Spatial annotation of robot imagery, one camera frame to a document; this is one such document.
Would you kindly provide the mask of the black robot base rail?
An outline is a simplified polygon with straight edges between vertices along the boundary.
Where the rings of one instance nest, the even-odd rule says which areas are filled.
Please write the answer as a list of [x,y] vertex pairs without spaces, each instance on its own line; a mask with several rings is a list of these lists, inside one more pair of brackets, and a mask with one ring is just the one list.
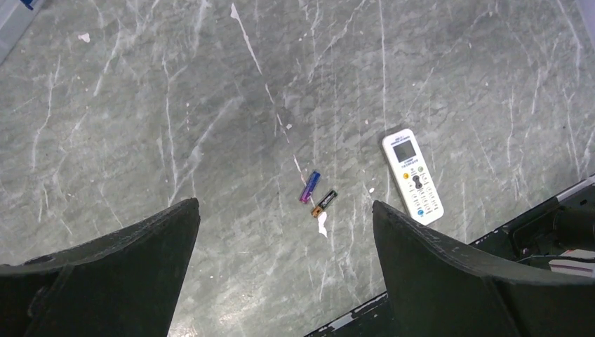
[[[467,244],[491,255],[594,280],[594,178],[589,177]],[[387,290],[314,336],[398,336]]]

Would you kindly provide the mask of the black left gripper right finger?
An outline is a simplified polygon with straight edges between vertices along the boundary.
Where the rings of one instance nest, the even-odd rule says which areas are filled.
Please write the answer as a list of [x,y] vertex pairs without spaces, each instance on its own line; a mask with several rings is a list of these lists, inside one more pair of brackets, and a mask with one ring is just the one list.
[[373,204],[398,336],[593,336],[594,280],[515,263]]

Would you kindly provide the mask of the white remote control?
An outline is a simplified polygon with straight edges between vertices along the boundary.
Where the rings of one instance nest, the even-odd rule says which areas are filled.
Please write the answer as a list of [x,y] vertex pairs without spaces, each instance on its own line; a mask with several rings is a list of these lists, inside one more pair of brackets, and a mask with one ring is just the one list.
[[409,216],[422,225],[440,219],[444,208],[414,133],[405,128],[385,136],[382,149]]

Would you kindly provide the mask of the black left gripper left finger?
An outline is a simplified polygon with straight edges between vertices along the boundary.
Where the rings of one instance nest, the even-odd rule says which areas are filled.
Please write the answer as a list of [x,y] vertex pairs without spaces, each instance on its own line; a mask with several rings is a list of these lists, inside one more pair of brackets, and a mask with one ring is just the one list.
[[1,266],[2,336],[166,336],[200,225],[185,199],[115,232]]

